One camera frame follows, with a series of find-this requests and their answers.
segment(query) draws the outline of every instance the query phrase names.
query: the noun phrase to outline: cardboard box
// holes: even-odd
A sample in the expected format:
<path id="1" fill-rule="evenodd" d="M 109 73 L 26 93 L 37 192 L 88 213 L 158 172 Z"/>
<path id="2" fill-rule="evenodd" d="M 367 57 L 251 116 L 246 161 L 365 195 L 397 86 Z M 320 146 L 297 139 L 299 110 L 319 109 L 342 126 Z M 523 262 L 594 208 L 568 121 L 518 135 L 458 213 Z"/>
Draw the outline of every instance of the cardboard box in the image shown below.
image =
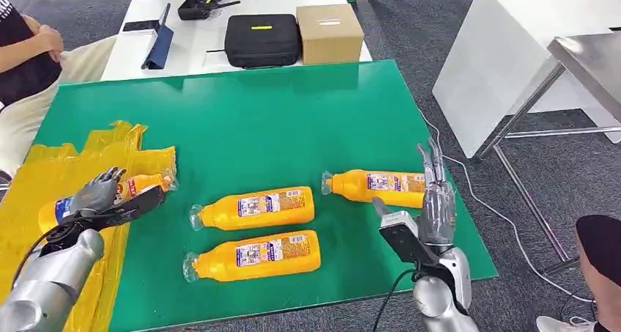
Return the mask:
<path id="1" fill-rule="evenodd" d="M 304 64 L 358 62 L 364 33 L 349 4 L 297 8 Z"/>

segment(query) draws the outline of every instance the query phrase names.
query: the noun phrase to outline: bottle label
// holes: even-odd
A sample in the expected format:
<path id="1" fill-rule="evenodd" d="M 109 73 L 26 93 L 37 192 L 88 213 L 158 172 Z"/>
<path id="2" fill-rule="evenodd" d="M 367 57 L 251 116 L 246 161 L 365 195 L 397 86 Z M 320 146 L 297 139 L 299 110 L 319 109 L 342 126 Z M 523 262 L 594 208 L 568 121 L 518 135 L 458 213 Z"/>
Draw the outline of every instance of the bottle label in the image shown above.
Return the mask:
<path id="1" fill-rule="evenodd" d="M 294 235 L 265 243 L 247 244 L 236 248 L 237 266 L 281 261 L 311 254 L 311 244 L 305 235 Z"/>
<path id="2" fill-rule="evenodd" d="M 370 191 L 425 191 L 423 174 L 367 173 L 367 188 Z"/>
<path id="3" fill-rule="evenodd" d="M 282 210 L 300 209 L 304 205 L 304 193 L 301 190 L 281 191 L 240 199 L 237 202 L 237 215 L 245 217 L 260 213 L 276 213 Z"/>
<path id="4" fill-rule="evenodd" d="M 130 178 L 126 182 L 127 184 L 120 182 L 119 189 L 116 191 L 116 199 L 114 199 L 114 203 L 121 202 L 123 200 L 123 196 L 125 194 L 129 195 L 128 198 L 133 198 L 138 192 L 135 188 L 135 180 Z"/>
<path id="5" fill-rule="evenodd" d="M 71 203 L 73 202 L 73 196 L 68 198 L 60 199 L 56 202 L 56 206 L 54 207 L 54 214 L 56 215 L 56 222 L 59 222 L 71 215 L 69 208 L 71 207 Z"/>

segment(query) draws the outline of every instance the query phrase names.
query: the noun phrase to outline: robotic arm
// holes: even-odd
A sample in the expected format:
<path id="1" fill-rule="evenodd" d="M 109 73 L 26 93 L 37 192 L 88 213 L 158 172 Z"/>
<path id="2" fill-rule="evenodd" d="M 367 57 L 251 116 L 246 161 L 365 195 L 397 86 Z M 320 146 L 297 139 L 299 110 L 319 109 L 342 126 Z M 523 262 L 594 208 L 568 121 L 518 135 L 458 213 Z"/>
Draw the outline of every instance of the robotic arm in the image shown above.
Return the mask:
<path id="1" fill-rule="evenodd" d="M 442 152 L 428 140 L 432 154 L 420 144 L 425 168 L 423 210 L 415 221 L 407 211 L 391 212 L 380 198 L 373 205 L 382 218 L 380 234 L 401 261 L 417 265 L 412 276 L 414 300 L 429 332 L 478 332 L 468 316 L 472 301 L 470 267 L 454 246 L 455 196 L 444 172 Z"/>
<path id="2" fill-rule="evenodd" d="M 99 231 L 140 218 L 166 200 L 160 186 L 114 203 L 125 170 L 114 167 L 74 197 L 72 215 L 46 232 L 26 253 L 0 306 L 0 332 L 61 331 L 95 262 L 103 256 Z M 44 245 L 39 243 L 46 239 Z"/>

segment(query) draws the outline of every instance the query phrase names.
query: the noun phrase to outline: white table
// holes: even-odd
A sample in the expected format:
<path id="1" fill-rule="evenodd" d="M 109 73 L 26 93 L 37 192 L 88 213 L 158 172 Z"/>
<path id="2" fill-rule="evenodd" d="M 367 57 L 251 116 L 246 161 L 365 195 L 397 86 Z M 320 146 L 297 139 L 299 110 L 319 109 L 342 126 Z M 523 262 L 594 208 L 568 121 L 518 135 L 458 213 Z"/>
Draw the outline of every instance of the white table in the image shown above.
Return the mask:
<path id="1" fill-rule="evenodd" d="M 552 72 L 555 37 L 610 32 L 620 13 L 621 0 L 474 0 L 433 89 L 466 156 Z M 621 125 L 569 72 L 530 112 L 572 108 L 599 127 Z"/>
<path id="2" fill-rule="evenodd" d="M 295 15 L 299 6 L 347 3 L 346 0 L 240 0 L 241 4 L 214 11 L 206 20 L 182 21 L 176 10 L 183 1 L 185 0 L 132 0 L 102 80 L 118 81 L 240 70 L 228 63 L 224 52 L 206 52 L 224 49 L 226 25 L 232 15 Z M 235 0 L 222 0 L 223 3 L 229 1 Z M 158 19 L 167 3 L 171 4 L 171 11 L 166 26 L 174 31 L 174 36 L 166 67 L 163 70 L 142 70 L 141 65 L 152 38 L 151 31 L 123 32 L 122 27 L 126 22 Z M 360 61 L 371 60 L 371 54 L 363 43 Z"/>

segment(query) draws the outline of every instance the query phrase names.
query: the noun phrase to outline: white sneaker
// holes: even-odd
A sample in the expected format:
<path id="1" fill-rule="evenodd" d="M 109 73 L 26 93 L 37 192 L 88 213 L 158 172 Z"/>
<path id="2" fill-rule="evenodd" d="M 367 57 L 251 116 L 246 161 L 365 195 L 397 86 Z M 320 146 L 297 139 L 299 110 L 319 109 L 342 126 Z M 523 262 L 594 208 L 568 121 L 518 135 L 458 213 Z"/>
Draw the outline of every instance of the white sneaker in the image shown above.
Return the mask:
<path id="1" fill-rule="evenodd" d="M 593 332 L 595 327 L 595 322 L 586 321 L 581 317 L 572 317 L 569 320 L 571 325 L 551 317 L 539 316 L 537 328 L 539 332 Z"/>

